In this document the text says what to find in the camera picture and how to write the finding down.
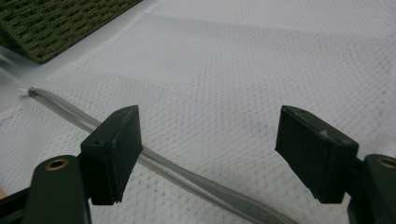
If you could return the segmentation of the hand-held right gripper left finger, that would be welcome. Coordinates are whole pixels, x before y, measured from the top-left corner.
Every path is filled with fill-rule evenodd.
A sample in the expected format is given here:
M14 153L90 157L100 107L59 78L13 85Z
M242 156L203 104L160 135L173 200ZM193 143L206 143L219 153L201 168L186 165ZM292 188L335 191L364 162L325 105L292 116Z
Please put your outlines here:
M113 112L80 144L35 168L22 224L92 224L90 206L122 201L143 150L139 108Z

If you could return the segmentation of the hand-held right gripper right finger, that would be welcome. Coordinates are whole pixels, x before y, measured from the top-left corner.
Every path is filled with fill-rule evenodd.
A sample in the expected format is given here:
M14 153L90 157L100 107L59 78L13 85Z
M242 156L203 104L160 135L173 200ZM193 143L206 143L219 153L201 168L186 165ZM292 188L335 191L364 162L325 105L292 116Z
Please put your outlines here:
M320 203L350 196L350 224L396 224L396 159L357 157L359 144L314 114L284 105L276 151Z

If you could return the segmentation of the white mesh laundry bag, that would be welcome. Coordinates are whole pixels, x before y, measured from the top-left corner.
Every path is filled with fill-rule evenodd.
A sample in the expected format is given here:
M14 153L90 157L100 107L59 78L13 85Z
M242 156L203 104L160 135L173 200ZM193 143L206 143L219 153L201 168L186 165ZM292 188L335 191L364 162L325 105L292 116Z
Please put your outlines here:
M86 133L50 91L102 120L137 105L143 143L297 224L347 224L276 152L293 105L396 158L396 0L146 0L45 64L0 48L0 189L14 193Z

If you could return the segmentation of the green knit cloth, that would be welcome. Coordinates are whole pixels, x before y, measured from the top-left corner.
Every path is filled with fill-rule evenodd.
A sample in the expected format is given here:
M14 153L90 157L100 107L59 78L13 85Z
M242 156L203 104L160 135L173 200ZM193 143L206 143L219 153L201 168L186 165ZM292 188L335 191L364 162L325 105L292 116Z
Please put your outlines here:
M143 0L0 0L0 46L46 63Z

